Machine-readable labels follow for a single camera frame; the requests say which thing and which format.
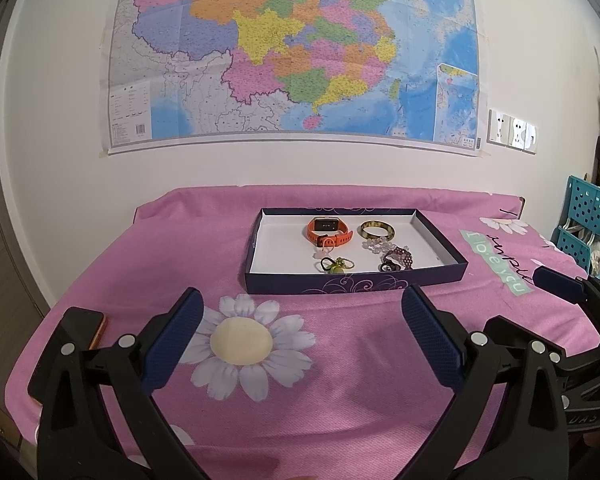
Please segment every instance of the blue plastic basket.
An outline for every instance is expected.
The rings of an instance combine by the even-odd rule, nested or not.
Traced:
[[[580,240],[578,237],[558,227],[558,243],[556,247],[563,253],[568,254],[576,260],[579,267],[591,274],[591,247]]]
[[[578,224],[586,227],[593,233],[600,235],[600,187],[585,182],[576,176],[569,177],[567,186],[568,189],[571,190],[569,218],[575,220]]]

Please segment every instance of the orange watch strap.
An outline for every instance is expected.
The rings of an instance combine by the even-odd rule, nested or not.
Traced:
[[[317,235],[314,232],[315,221],[316,218],[309,222],[309,225],[306,227],[306,237],[312,241],[312,243],[316,244],[318,247],[339,247],[340,245],[344,245],[349,242],[353,238],[353,231],[349,231],[347,225],[340,220],[338,220],[338,230],[342,232],[339,235]]]

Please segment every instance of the green charm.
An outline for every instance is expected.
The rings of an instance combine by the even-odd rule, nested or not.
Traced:
[[[345,270],[353,269],[356,264],[346,258],[336,258],[335,260],[323,258],[320,260],[320,265],[327,274],[344,274]]]

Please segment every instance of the wall socket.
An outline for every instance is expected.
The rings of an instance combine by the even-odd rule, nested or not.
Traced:
[[[538,128],[522,119],[490,110],[488,141],[491,144],[535,153],[538,148]]]

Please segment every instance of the daisy print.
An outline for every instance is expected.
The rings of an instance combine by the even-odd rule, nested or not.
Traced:
[[[501,218],[480,218],[480,222],[487,224],[490,228],[502,229],[504,232],[512,235],[514,232],[520,235],[526,235],[525,227],[529,227],[529,224],[522,220],[504,220]]]
[[[297,314],[276,319],[280,304],[255,305],[248,294],[220,298],[218,310],[205,307],[196,333],[180,358],[197,364],[191,382],[206,386],[209,397],[227,399],[238,383],[254,401],[269,395],[269,376],[287,388],[304,377],[313,361],[301,351],[315,344],[315,335],[300,329]]]
[[[173,433],[175,433],[178,440],[181,441],[181,443],[183,443],[184,446],[193,446],[195,444],[195,442],[193,442],[193,439],[189,436],[189,434],[186,431],[184,431],[182,428],[180,428],[179,426],[176,426],[174,424],[170,424],[170,426],[171,426],[171,429],[173,430]],[[143,465],[144,467],[149,467],[148,462],[142,455],[129,455],[128,458],[132,462]]]
[[[543,246],[543,248],[545,248],[545,249],[553,249],[557,253],[561,253],[562,252],[560,249],[558,249],[558,247],[555,246],[555,244],[551,240],[548,240],[547,238],[543,237],[542,235],[540,235],[540,237],[542,238],[542,241],[545,243],[545,245]]]

